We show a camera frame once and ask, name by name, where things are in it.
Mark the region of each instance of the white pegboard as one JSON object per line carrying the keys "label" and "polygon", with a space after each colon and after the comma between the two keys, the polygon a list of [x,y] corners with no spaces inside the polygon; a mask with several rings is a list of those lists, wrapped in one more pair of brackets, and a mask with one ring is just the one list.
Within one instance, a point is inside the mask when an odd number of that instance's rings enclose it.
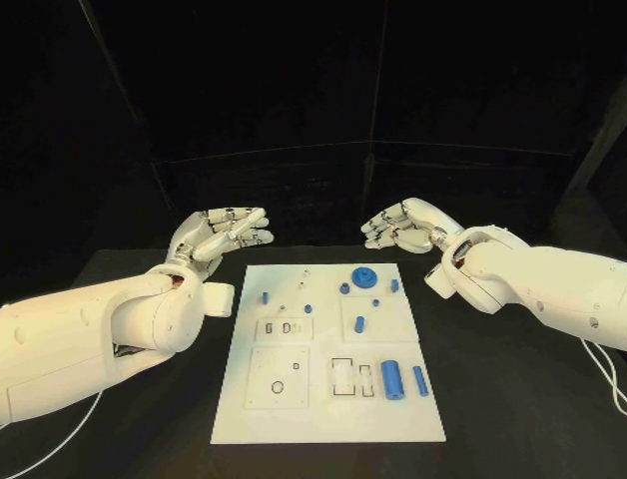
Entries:
{"label": "white pegboard", "polygon": [[[369,289],[350,281],[360,266],[377,275]],[[348,294],[338,292],[343,282]],[[361,334],[353,332],[357,315],[364,317]],[[390,359],[405,393],[395,401],[384,399],[379,367]],[[418,394],[416,365],[426,397]],[[444,440],[396,265],[249,266],[211,443]]]}

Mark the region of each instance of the white robotic arm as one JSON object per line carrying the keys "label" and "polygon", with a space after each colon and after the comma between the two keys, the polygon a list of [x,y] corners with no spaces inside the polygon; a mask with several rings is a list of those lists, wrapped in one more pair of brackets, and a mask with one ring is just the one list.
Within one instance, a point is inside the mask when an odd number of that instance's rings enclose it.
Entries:
{"label": "white robotic arm", "polygon": [[138,276],[0,309],[0,424],[40,416],[172,357],[203,316],[229,316],[234,289],[204,282],[221,254],[273,236],[260,208],[193,213],[165,263]]}
{"label": "white robotic arm", "polygon": [[522,304],[543,324],[627,351],[627,263],[556,247],[530,247],[506,229],[464,230],[431,204],[408,199],[360,227],[366,247],[442,251],[425,283],[483,312]]}

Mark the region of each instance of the blue cylinder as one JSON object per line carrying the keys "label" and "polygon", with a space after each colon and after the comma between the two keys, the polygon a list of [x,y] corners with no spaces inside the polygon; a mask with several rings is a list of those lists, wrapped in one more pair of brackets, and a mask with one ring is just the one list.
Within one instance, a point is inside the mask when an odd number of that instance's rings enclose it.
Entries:
{"label": "blue cylinder", "polygon": [[377,282],[377,276],[374,275],[374,271],[369,267],[359,267],[351,272],[351,282],[363,289],[374,287],[374,283]]}
{"label": "blue cylinder", "polygon": [[396,401],[403,398],[402,378],[399,377],[396,361],[383,361],[380,363],[380,374],[384,399]]}
{"label": "blue cylinder", "polygon": [[421,368],[418,366],[413,366],[410,370],[413,371],[413,377],[416,379],[418,395],[426,396],[428,389],[425,388],[423,374],[421,373]]}
{"label": "blue cylinder", "polygon": [[356,323],[353,324],[353,332],[363,332],[363,316],[356,317]]}

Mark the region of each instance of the black table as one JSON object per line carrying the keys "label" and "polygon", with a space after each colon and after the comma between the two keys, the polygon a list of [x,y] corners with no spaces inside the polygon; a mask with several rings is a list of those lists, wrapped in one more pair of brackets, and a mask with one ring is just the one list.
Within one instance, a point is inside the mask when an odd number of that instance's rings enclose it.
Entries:
{"label": "black table", "polygon": [[[164,254],[97,251],[74,285],[142,273]],[[191,348],[105,391],[77,436],[24,477],[627,478],[627,418],[579,340],[520,306],[490,316],[458,296],[442,300],[422,282],[436,259],[390,248],[249,248],[211,280],[234,285],[236,314],[247,264],[397,263],[445,443],[210,445],[234,317],[207,318]],[[51,450],[90,402],[0,432],[0,477]]]}

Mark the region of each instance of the robotic hand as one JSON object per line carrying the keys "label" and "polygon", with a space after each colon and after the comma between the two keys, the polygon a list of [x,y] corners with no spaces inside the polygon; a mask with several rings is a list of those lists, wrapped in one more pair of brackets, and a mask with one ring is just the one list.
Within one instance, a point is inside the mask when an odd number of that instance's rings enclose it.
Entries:
{"label": "robotic hand", "polygon": [[467,230],[415,198],[384,209],[360,227],[364,246],[410,252],[438,246],[439,264],[425,283],[445,299],[457,292],[493,314],[522,304],[560,331],[627,351],[627,263],[595,254],[530,247],[506,229]]}
{"label": "robotic hand", "polygon": [[234,288],[204,282],[221,254],[272,242],[260,208],[193,213],[165,263],[138,276],[0,309],[0,424],[40,416],[172,357],[203,316],[229,316]]}

